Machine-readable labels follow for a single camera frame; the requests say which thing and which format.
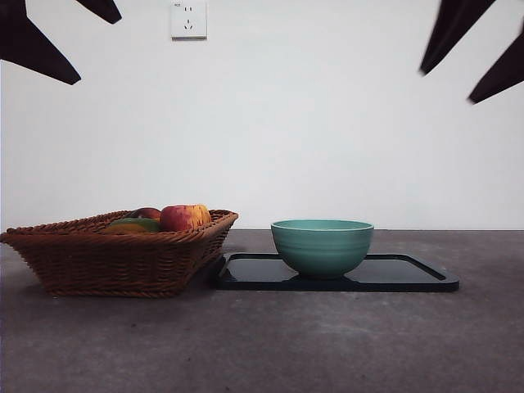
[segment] gray surface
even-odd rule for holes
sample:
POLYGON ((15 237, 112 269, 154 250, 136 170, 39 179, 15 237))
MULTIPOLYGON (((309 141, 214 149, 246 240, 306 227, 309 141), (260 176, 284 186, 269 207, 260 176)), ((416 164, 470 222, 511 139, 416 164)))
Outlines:
MULTIPOLYGON (((272 251, 232 231, 226 251, 272 251)), ((523 392, 524 233, 376 231, 454 293, 215 291, 53 299, 2 257, 2 392, 523 392)))

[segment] red apple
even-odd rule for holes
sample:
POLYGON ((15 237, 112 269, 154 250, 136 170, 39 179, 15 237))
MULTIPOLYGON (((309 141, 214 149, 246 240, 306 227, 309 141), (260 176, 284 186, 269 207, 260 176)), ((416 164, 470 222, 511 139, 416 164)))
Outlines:
POLYGON ((156 221, 160 221, 160 210, 154 207, 141 207, 128 213, 125 217, 130 219, 155 219, 156 221))
POLYGON ((211 221, 210 212, 204 205, 166 206, 160 213, 160 230, 184 231, 211 221))

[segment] brown basket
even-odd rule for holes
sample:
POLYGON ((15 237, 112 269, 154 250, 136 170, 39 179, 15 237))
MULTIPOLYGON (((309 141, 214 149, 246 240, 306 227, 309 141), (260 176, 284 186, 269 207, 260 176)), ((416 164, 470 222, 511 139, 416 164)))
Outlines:
POLYGON ((199 228, 164 233, 100 234, 127 210, 37 227, 8 229, 0 236, 20 253, 45 290, 54 296, 169 297, 219 257, 238 218, 210 210, 199 228))

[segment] green ceramic bowl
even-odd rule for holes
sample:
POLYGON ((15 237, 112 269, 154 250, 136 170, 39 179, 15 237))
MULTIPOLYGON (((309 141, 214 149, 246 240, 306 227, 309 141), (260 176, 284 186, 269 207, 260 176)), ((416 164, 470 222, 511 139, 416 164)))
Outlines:
POLYGON ((371 224, 334 219, 293 219, 271 224, 284 262, 313 278, 339 278, 368 254, 371 224))

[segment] basket rim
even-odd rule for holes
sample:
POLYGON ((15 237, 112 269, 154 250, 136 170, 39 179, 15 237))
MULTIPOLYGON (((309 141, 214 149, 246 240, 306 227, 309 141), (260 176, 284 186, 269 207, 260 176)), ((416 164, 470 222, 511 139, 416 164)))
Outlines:
POLYGON ((195 241, 204 237, 208 232, 215 231, 215 228, 222 227, 225 224, 228 224, 231 221, 235 221, 238 218, 238 213, 235 213, 230 210, 219 210, 213 209, 210 210, 210 213, 219 213, 223 214, 217 219, 213 219, 211 222, 201 225, 197 228, 186 229, 183 231, 176 232, 158 232, 158 233, 99 233, 94 231, 78 231, 74 233, 68 233, 67 231, 60 231, 60 227, 74 224, 81 224, 82 222, 96 221, 107 219, 112 215, 124 215, 129 213, 132 210, 118 210, 110 213, 105 213, 102 215, 94 215, 92 217, 87 217, 84 219, 74 219, 70 221, 61 221, 57 223, 50 224, 40 224, 33 227, 19 227, 19 228, 9 228, 6 232, 0 235, 0 242, 9 244, 9 240, 14 240, 15 238, 40 238, 40 239, 60 239, 65 240, 66 238, 71 240, 93 240, 95 242, 114 242, 122 241, 126 239, 127 241, 133 240, 135 242, 145 241, 150 242, 152 240, 158 241, 195 241), (52 230, 44 230, 49 227, 57 227, 58 229, 53 232, 52 230))

